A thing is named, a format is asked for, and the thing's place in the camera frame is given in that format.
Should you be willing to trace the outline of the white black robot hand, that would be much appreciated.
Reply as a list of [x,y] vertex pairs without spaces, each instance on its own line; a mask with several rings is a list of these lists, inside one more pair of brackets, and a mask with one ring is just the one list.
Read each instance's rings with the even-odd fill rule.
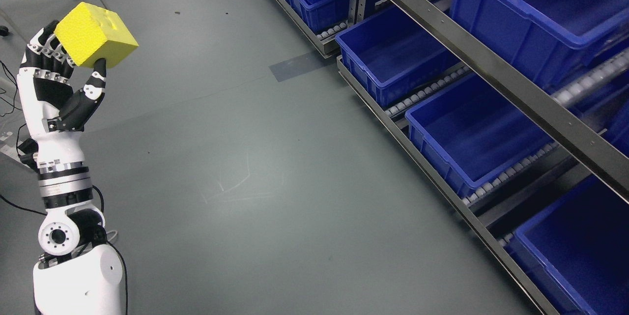
[[27,42],[17,75],[23,115],[37,144],[34,164],[45,172],[85,163],[79,141],[104,99],[107,76],[106,60],[98,59],[80,89],[67,83],[75,64],[54,34],[57,25],[51,21]]

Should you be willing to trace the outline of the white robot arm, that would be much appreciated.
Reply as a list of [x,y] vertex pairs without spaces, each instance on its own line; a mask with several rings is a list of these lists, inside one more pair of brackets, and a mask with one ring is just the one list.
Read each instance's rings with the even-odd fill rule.
[[38,315],[125,315],[126,265],[108,241],[76,133],[39,137],[33,154],[46,217],[33,268]]

